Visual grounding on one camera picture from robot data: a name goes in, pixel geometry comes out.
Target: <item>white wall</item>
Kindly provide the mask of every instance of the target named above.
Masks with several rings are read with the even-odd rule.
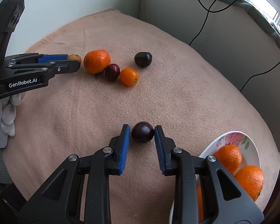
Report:
[[[213,1],[201,0],[206,7]],[[217,1],[212,10],[226,6]],[[197,0],[141,0],[139,19],[189,44],[200,31],[206,13]],[[235,6],[210,14],[191,46],[239,90],[252,75],[280,61],[280,50],[273,38],[243,8]],[[266,121],[280,152],[280,65],[251,79],[242,94]]]
[[[13,32],[7,55],[23,53],[61,26],[109,8],[136,17],[139,0],[25,0],[25,10]]]

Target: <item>gloved hand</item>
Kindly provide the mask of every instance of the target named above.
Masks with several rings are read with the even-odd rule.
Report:
[[[15,107],[20,104],[25,93],[0,100],[0,148],[7,145],[8,136],[15,135]]]

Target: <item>floral bowl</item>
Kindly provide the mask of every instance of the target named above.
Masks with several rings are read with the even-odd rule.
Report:
[[[219,148],[228,144],[237,146],[241,151],[242,162],[239,166],[239,169],[248,165],[260,167],[259,154],[254,142],[249,136],[240,131],[229,131],[219,136],[216,140],[209,144],[207,148],[205,148],[205,150],[199,155],[199,157],[206,158],[209,155],[214,155]],[[196,175],[196,185],[199,184],[199,176]],[[169,214],[169,224],[172,224],[173,208],[174,201],[172,203]]]

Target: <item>dark red fruit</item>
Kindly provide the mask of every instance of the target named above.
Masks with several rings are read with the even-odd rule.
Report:
[[[155,134],[155,131],[150,123],[145,121],[137,123],[132,130],[132,138],[136,142],[148,143],[151,141]]]
[[[105,76],[110,81],[115,81],[120,74],[120,68],[116,64],[110,64],[105,70]]]
[[[151,64],[153,56],[149,52],[139,52],[135,55],[134,61],[140,67],[147,67]]]

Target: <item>black cable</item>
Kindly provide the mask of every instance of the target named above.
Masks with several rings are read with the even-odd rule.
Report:
[[[265,74],[265,73],[270,72],[270,71],[273,70],[275,67],[277,67],[279,64],[280,64],[280,61],[279,61],[274,67],[272,67],[271,69],[269,69],[268,71],[263,72],[263,73],[259,73],[259,74],[256,74],[256,75],[253,75],[252,77],[250,77],[250,78],[248,79],[248,81],[250,81],[250,79],[253,78],[253,77],[256,77],[256,76],[259,76],[259,75],[263,75],[263,74]],[[244,87],[246,86],[246,84],[248,83],[248,81],[246,81],[246,83],[243,85],[243,87],[241,88],[240,92],[244,89]]]
[[[222,12],[224,10],[226,10],[227,8],[229,8],[230,6],[232,6],[234,3],[236,3],[237,1],[241,1],[241,0],[235,0],[234,2],[232,2],[231,4],[229,4],[227,7],[221,9],[221,10],[218,10],[218,11],[209,11],[210,13],[219,13],[219,12]],[[198,2],[200,3],[200,5],[206,10],[208,11],[209,9],[207,9],[202,3],[200,0],[198,0]]]
[[[217,1],[217,0],[214,0],[213,3],[211,4],[210,8],[208,9],[208,13],[207,13],[206,18],[205,18],[205,20],[204,20],[204,23],[203,23],[203,25],[202,25],[202,27],[201,27],[201,30],[200,30],[199,33],[194,37],[194,39],[192,39],[192,41],[191,41],[191,43],[189,43],[189,45],[191,45],[191,44],[193,43],[193,41],[194,41],[194,40],[200,35],[200,33],[202,32],[202,30],[203,30],[203,28],[204,28],[204,25],[205,25],[205,23],[206,23],[206,20],[208,19],[208,15],[210,14],[210,9],[212,8],[212,6],[215,4],[216,1]]]

